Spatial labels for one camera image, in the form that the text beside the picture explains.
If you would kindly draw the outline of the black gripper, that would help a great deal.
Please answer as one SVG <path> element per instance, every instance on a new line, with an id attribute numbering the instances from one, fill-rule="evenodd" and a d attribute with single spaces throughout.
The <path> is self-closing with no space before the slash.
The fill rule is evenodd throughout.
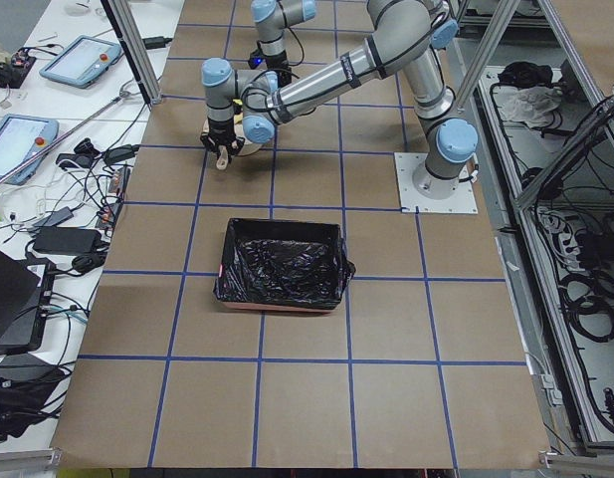
<path id="1" fill-rule="evenodd" d="M 261 47 L 257 47 L 250 53 L 248 66 L 250 69 L 255 70 L 262 63 L 266 64 L 268 70 L 272 70 L 277 73 L 280 87 L 287 86 L 292 82 L 293 71 L 285 51 L 282 51 L 276 55 L 266 55 L 262 51 Z"/>
<path id="2" fill-rule="evenodd" d="M 217 155 L 220 154 L 220 147 L 224 146 L 229 156 L 238 155 L 245 144 L 245 139 L 236 135 L 233 119 L 207 119 L 207 130 L 200 133 L 200 141 L 207 150 Z"/>

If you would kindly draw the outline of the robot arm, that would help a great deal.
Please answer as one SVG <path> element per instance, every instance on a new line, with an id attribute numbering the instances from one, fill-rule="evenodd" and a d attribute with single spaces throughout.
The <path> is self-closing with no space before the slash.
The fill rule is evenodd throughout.
<path id="1" fill-rule="evenodd" d="M 207 125 L 200 135 L 216 155 L 237 155 L 245 142 L 265 144 L 281 124 L 315 110 L 372 80 L 404 73 L 429 152 L 416 172 L 422 190 L 458 180 L 474 155 L 478 134 L 454 114 L 455 95 L 443 79 L 437 50 L 458 24 L 446 1 L 369 1 L 373 31 L 354 49 L 301 79 L 293 79 L 285 33 L 316 14 L 312 1 L 254 1 L 251 13 L 266 68 L 236 70 L 210 58 L 201 67 Z"/>
<path id="2" fill-rule="evenodd" d="M 265 63 L 268 70 L 277 73 L 280 87 L 289 85 L 292 67 L 286 51 L 285 31 L 313 19 L 316 3 L 313 0 L 253 0 L 250 10 L 258 38 L 256 49 L 248 59 L 249 68 L 257 69 Z"/>

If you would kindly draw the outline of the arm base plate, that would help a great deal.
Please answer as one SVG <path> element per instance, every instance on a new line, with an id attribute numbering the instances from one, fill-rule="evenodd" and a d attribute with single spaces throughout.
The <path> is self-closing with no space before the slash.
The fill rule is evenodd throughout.
<path id="1" fill-rule="evenodd" d="M 470 171 L 464 165 L 457 178 L 438 179 L 426 170 L 426 152 L 395 152 L 394 164 L 403 213 L 476 215 L 478 206 Z"/>

